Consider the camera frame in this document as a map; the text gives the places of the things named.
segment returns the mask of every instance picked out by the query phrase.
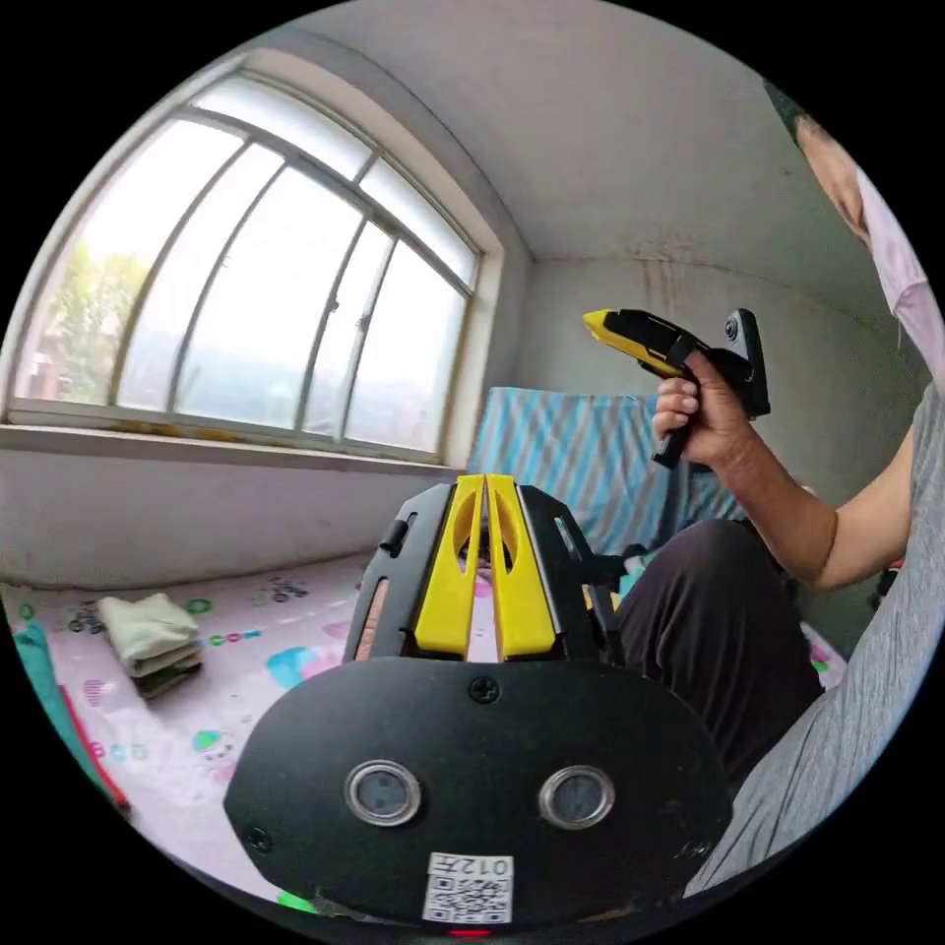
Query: gray t-shirt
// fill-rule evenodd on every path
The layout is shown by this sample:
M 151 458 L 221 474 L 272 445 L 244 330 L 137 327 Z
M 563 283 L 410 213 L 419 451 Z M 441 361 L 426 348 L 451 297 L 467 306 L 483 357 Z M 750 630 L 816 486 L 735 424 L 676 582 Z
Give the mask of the gray t-shirt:
M 906 563 L 843 681 L 742 785 L 732 821 L 687 896 L 757 865 L 820 824 L 866 774 L 912 703 L 945 623 L 945 398 L 931 386 L 915 412 L 913 435 Z

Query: arched window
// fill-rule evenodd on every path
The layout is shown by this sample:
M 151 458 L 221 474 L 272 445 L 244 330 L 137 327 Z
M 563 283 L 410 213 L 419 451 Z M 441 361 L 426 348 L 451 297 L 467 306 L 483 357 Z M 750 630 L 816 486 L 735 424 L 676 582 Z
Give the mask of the arched window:
M 342 116 L 230 73 L 77 221 L 11 407 L 436 460 L 479 258 Z

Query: tree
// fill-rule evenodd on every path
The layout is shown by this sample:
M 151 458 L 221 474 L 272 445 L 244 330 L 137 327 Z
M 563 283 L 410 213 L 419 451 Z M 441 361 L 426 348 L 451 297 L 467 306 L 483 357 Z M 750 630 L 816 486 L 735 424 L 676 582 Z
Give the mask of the tree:
M 57 365 L 60 400 L 105 402 L 115 355 L 147 274 L 133 253 L 98 261 L 85 240 L 76 246 L 37 348 Z

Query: ceiling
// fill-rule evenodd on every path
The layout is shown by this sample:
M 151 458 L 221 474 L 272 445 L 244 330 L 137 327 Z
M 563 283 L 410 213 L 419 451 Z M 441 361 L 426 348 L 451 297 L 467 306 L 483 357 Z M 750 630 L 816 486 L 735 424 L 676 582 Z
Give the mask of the ceiling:
M 296 25 L 434 112 L 536 259 L 707 264 L 889 322 L 758 76 L 691 34 L 602 0 L 353 0 Z

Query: black handle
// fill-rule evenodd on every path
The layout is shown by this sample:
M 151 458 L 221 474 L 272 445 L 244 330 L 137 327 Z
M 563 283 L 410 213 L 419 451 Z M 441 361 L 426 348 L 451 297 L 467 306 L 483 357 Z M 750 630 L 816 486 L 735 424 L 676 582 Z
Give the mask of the black handle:
M 679 427 L 677 430 L 671 430 L 667 433 L 657 450 L 651 456 L 654 463 L 665 466 L 668 470 L 674 470 L 682 451 L 686 448 L 689 440 L 689 434 L 692 432 L 689 424 Z

